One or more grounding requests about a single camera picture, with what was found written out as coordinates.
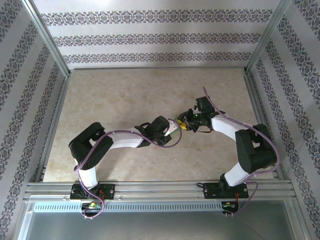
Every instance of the floor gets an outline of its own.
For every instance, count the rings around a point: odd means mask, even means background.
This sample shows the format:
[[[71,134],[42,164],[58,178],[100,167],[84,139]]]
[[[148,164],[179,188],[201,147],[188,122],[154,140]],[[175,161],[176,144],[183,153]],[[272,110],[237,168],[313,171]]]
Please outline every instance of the floor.
[[[161,68],[75,70],[71,74],[45,182],[75,181],[69,142],[93,122],[106,131],[129,129],[159,115],[175,118],[203,97],[202,86],[231,117],[255,124],[241,69]],[[172,144],[178,138],[172,136]],[[169,149],[118,148],[97,165],[100,181],[218,179],[237,163],[235,142],[219,133],[182,132]],[[272,174],[259,176],[272,178]]]

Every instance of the metal rail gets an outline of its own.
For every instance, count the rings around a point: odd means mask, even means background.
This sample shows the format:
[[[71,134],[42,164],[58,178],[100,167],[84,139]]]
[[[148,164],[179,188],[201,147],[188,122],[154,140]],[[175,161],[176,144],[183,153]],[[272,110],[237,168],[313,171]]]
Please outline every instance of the metal rail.
[[[258,190],[253,201],[290,200],[296,198],[296,193],[290,180],[257,179]],[[117,181],[101,182],[115,184],[113,200],[105,202],[205,202],[203,190],[197,183],[217,183],[217,180],[199,181]],[[29,183],[24,202],[69,202],[70,191],[74,182],[34,182]],[[249,195],[255,185],[248,184]]]

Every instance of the white object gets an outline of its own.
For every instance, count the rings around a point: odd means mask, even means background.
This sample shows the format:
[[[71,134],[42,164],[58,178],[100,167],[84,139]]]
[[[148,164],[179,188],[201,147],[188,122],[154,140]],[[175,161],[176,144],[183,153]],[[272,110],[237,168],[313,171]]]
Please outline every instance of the white object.
[[[246,179],[248,176],[249,173],[242,169],[239,162],[236,165],[234,165],[234,167],[231,168],[230,171],[227,171],[224,174],[225,180],[230,187],[234,187],[241,184],[243,180]]]
[[[221,115],[217,115],[211,120],[213,130],[221,132],[227,135],[229,138],[236,140],[236,132],[239,130],[246,130],[247,127],[236,124]],[[225,180],[230,187],[237,186],[243,182],[249,176],[249,173],[244,171],[238,162],[230,171],[224,174]]]
[[[246,130],[248,129],[247,127],[238,125],[228,119],[225,119],[223,116],[218,115],[212,118],[212,127],[213,130],[216,132],[221,132],[224,135],[227,135],[229,138],[232,138],[233,140],[236,140],[236,132],[239,130]]]
[[[171,121],[169,121],[169,129],[165,132],[164,136],[168,136],[169,134],[173,133],[177,129],[177,125]]]
[[[130,128],[128,131],[140,133],[139,130],[136,128]],[[144,140],[142,137],[126,132],[117,132],[115,134],[109,135],[110,138],[113,140],[112,146],[109,148],[111,149],[118,149],[118,148],[136,148],[138,147],[142,141]],[[88,188],[92,189],[96,185],[98,185],[97,181],[97,174],[96,174],[96,166],[90,168],[88,170],[79,170],[79,175],[81,178],[82,183]]]

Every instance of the patterned wallpaper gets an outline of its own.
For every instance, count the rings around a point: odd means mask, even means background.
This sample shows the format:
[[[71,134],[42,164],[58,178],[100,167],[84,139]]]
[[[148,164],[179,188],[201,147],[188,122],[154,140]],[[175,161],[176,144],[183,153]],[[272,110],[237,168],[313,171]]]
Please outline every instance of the patterned wallpaper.
[[[0,0],[0,240],[38,169],[64,76],[19,0]]]
[[[34,0],[70,69],[244,67],[279,0]]]
[[[311,239],[320,239],[319,16],[317,1],[292,1],[252,72]]]

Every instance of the yellow object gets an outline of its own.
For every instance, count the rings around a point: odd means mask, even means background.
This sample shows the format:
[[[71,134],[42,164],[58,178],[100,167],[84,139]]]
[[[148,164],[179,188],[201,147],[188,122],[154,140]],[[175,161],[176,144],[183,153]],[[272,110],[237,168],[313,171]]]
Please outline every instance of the yellow object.
[[[101,208],[101,204],[100,203],[96,203],[96,202],[91,202],[89,205],[89,209],[99,209]]]
[[[182,128],[183,130],[187,130],[187,124],[185,124],[184,122],[180,121],[180,120],[176,120],[180,126],[180,128]]]

